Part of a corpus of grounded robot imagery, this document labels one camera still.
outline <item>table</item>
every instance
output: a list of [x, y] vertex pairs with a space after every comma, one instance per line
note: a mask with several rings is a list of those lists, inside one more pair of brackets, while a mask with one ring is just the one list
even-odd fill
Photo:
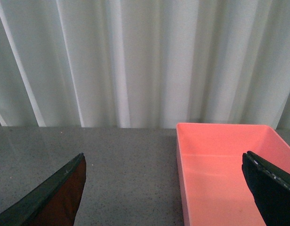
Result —
[[80, 152], [76, 226], [183, 225], [174, 129], [0, 127], [0, 212]]

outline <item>pink tray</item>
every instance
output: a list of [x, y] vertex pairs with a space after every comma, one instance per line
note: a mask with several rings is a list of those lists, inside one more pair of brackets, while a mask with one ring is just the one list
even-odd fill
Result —
[[290, 147], [264, 125], [177, 124], [185, 225], [265, 226], [242, 170], [251, 150], [290, 173]]

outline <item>gray countertop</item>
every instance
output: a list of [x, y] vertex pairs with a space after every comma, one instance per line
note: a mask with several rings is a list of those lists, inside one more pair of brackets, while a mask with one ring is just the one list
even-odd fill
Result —
[[174, 129], [0, 127], [0, 212], [81, 152], [76, 226], [183, 225]]

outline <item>pink plastic bin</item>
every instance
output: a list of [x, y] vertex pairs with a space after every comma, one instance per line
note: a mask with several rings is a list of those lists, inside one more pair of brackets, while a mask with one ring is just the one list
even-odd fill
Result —
[[186, 226], [265, 226], [242, 174], [251, 150], [290, 173], [290, 147], [269, 126], [177, 124]]

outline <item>white curtain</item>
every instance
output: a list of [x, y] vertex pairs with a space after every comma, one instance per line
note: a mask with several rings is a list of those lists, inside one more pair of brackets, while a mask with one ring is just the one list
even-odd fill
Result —
[[0, 125], [290, 128], [290, 0], [0, 0]]

